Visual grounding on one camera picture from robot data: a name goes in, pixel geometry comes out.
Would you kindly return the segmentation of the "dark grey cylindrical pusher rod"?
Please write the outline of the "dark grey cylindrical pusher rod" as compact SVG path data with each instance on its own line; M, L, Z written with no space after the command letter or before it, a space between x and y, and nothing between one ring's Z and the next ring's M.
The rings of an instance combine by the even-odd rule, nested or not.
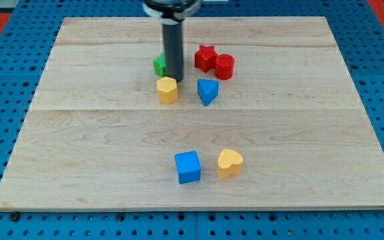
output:
M180 82L183 80L182 22L164 19L161 23L166 64L165 75Z

